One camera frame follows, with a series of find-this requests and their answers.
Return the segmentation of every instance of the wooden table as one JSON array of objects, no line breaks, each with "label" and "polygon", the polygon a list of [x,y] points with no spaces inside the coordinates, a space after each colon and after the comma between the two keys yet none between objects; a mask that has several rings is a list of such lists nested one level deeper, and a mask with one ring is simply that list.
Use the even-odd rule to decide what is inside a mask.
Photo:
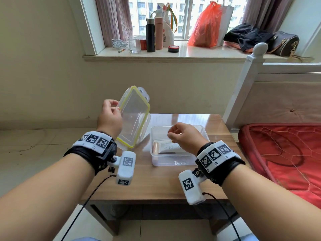
[{"label": "wooden table", "polygon": [[[219,114],[151,114],[146,136],[144,140],[134,148],[137,157],[131,185],[119,186],[115,184],[113,178],[108,179],[98,188],[85,207],[112,235],[118,235],[120,220],[107,217],[103,210],[104,205],[129,204],[142,206],[147,204],[145,209],[148,209],[152,208],[152,204],[154,204],[155,206],[158,205],[157,209],[162,209],[159,204],[166,204],[164,208],[171,210],[171,219],[176,219],[175,215],[173,218],[173,210],[180,209],[180,211],[186,213],[187,211],[183,210],[184,208],[194,208],[187,204],[178,176],[180,172],[186,169],[194,170],[197,165],[153,166],[151,161],[150,128],[153,126],[169,126],[177,122],[202,125],[206,129],[210,141],[224,141],[231,149],[239,154],[249,166],[249,163],[243,156]],[[120,149],[118,149],[117,155],[121,155]],[[81,203],[84,203],[96,186],[108,175],[110,175],[110,173],[107,170],[97,174],[83,195]],[[213,194],[219,199],[228,209],[228,212],[234,220],[239,218],[238,213],[230,204],[219,185],[206,180],[201,183],[201,189],[204,192]],[[206,195],[206,198],[205,203],[214,203],[212,197]],[[217,210],[214,217],[210,219],[210,227],[213,234],[216,234],[229,224],[226,215],[224,213],[222,214],[219,205],[217,205]]]}]

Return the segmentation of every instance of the hand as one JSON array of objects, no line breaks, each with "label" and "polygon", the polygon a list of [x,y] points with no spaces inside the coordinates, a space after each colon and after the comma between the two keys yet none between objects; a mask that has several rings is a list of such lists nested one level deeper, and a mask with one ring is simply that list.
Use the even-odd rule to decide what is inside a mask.
[{"label": "hand", "polygon": [[208,143],[201,133],[192,125],[186,123],[177,123],[168,130],[167,136],[178,143],[183,150],[197,156],[199,149]]},{"label": "hand", "polygon": [[116,100],[104,100],[102,111],[97,120],[96,131],[104,132],[110,135],[114,140],[120,134],[123,128],[123,119]]}]

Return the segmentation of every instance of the bedpost finial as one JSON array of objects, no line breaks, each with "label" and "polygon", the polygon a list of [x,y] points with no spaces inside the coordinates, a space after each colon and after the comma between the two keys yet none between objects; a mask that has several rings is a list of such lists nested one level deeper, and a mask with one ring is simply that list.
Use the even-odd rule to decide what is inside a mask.
[{"label": "bedpost finial", "polygon": [[253,49],[253,55],[254,56],[263,56],[268,49],[268,45],[264,42],[260,42],[258,44],[255,45],[254,49]]}]

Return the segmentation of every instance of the bed frame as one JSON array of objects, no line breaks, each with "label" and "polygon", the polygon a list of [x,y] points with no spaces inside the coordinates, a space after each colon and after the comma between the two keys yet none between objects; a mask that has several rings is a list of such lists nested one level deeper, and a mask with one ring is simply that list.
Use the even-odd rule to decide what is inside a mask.
[{"label": "bed frame", "polygon": [[321,123],[321,63],[264,63],[267,44],[247,56],[223,115],[232,133],[250,123]]}]

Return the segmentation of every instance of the curtain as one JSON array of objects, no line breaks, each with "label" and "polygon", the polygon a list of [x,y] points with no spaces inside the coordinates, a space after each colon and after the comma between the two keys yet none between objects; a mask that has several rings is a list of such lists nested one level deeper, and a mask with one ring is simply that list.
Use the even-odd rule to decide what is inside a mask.
[{"label": "curtain", "polygon": [[126,41],[133,36],[128,0],[96,0],[105,46],[112,46],[112,39]]},{"label": "curtain", "polygon": [[279,30],[293,0],[248,0],[242,23],[274,33]]}]

